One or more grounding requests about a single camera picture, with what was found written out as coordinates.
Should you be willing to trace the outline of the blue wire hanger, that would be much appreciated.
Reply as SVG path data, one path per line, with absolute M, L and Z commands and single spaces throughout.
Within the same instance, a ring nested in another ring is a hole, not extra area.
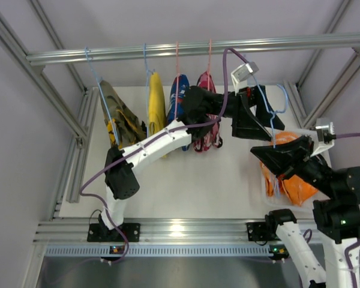
M 244 59 L 243 61 L 244 61 L 245 63 L 250 62 L 249 60 L 247 60 L 247 59 L 245 58 L 245 54 L 244 54 L 244 55 L 241 55 L 241 56 L 243 57 L 243 59 Z M 279 84 L 279 83 L 275 84 L 278 88 L 280 88 L 280 89 L 282 90 L 282 92 L 283 92 L 283 94 L 284 94 L 284 97 L 285 97 L 285 104 L 284 104 L 284 109 L 283 109 L 283 110 L 273 110 L 273 109 L 272 109 L 272 111 L 271 111 L 270 108 L 268 107 L 268 104 L 269 104 L 269 103 L 268 103 L 268 98 L 267 98 L 267 96 L 263 93 L 263 91 L 262 91 L 262 89 L 261 89 L 261 87 L 260 87 L 260 85 L 259 85 L 256 77 L 255 77 L 255 76 L 252 76 L 252 78 L 254 79 L 254 81 L 255 81 L 255 83 L 256 83 L 256 86 L 258 87 L 258 89 L 259 89 L 259 91 L 260 91 L 260 93 L 261 93 L 261 95 L 262 95 L 263 102 L 264 102 L 264 104 L 266 105 L 266 111 L 267 111 L 267 113 L 270 114 L 269 124 L 270 124 L 270 128 L 271 128 L 271 131 L 272 131 L 272 145 L 273 145 L 273 148 L 275 148 L 277 142 L 276 142 L 276 139 L 275 139 L 274 119 L 277 117 L 277 114 L 283 114 L 283 113 L 286 112 L 286 110 L 287 110 L 287 108 L 288 108 L 288 103 L 289 103 L 288 94 L 287 94 L 287 92 L 286 92 L 286 90 L 285 90 L 285 88 L 284 88 L 283 85 L 281 85 L 281 84 Z M 274 192 L 276 193 L 277 197 L 280 196 L 280 187 L 279 187 L 278 180 L 276 180 L 276 176 L 274 176 Z

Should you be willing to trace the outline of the orange trousers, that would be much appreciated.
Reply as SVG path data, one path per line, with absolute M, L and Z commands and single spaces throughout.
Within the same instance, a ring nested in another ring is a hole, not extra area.
M 290 179 L 279 179 L 260 162 L 263 177 L 265 179 L 265 192 L 267 197 L 276 197 L 277 192 L 288 198 L 289 202 L 301 206 L 307 199 L 315 195 L 318 189 L 304 182 L 299 176 L 293 175 Z

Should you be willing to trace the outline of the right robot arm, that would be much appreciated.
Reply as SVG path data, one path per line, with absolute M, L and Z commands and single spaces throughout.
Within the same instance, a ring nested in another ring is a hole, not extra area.
M 303 287 L 360 285 L 360 166 L 334 170 L 318 158 L 332 147 L 335 138 L 303 135 L 289 143 L 251 149 L 278 179 L 298 176 L 327 196 L 326 200 L 313 202 L 324 266 L 316 259 L 290 209 L 274 210 L 265 216 L 269 233 L 286 247 Z

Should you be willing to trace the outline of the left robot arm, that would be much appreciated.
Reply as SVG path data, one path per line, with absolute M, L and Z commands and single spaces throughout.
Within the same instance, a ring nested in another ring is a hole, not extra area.
M 285 129 L 262 85 L 223 94 L 191 86 L 184 92 L 180 107 L 183 113 L 149 138 L 127 148 L 108 150 L 101 171 L 107 191 L 106 199 L 101 199 L 103 211 L 99 216 L 103 233 L 120 230 L 124 222 L 123 201 L 138 192 L 139 172 L 162 156 L 203 138 L 221 118 L 232 120 L 232 136 L 240 139 L 270 141 L 269 128 Z

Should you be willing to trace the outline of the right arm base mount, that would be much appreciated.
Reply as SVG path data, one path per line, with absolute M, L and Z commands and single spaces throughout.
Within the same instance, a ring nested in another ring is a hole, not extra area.
M 265 221 L 247 222 L 247 236 L 248 240 L 252 242 L 266 242 L 273 240 Z

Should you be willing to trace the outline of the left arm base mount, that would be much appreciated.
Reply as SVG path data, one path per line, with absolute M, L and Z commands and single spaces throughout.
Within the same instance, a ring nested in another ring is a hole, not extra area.
M 140 224 L 124 223 L 119 230 L 129 242 L 139 242 Z M 89 225 L 87 234 L 88 242 L 124 242 L 122 235 L 116 230 L 109 230 L 103 223 L 92 223 Z

